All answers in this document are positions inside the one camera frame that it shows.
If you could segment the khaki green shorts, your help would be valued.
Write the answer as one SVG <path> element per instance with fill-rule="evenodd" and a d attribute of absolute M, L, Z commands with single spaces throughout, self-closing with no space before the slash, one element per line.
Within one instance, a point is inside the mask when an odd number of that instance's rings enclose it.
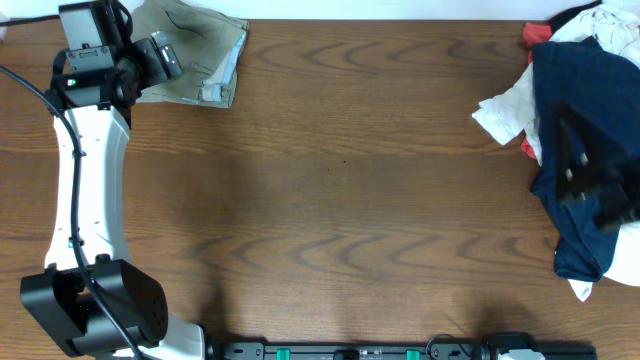
<path fill-rule="evenodd" d="M 214 108 L 232 106 L 237 63 L 249 22 L 182 1 L 146 0 L 132 12 L 133 40 L 162 32 L 183 74 L 142 91 L 142 103 L 171 102 Z"/>

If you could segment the navy blue garment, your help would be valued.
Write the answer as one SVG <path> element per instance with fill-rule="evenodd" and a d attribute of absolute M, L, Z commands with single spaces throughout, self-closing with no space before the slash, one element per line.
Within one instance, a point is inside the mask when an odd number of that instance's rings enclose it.
<path fill-rule="evenodd" d="M 532 186 L 556 226 L 558 276 L 597 282 L 639 219 L 639 68 L 581 42 L 534 45 L 542 166 Z"/>

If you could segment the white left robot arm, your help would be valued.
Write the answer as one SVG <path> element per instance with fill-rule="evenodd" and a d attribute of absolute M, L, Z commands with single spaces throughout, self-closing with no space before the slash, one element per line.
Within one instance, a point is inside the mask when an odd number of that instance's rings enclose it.
<path fill-rule="evenodd" d="M 131 110 L 146 88 L 180 76 L 177 57 L 158 35 L 134 40 L 116 1 L 63 5 L 59 18 L 68 46 L 40 95 L 59 148 L 56 220 L 21 302 L 70 357 L 206 359 L 204 329 L 169 312 L 160 283 L 132 264 L 123 225 Z"/>

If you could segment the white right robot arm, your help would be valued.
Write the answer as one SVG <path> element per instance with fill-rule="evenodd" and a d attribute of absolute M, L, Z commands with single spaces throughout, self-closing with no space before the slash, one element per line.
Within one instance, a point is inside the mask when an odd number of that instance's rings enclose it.
<path fill-rule="evenodd" d="M 556 108 L 556 199 L 563 204 L 595 199 L 596 227 L 611 232 L 639 220 L 639 157 L 571 107 Z"/>

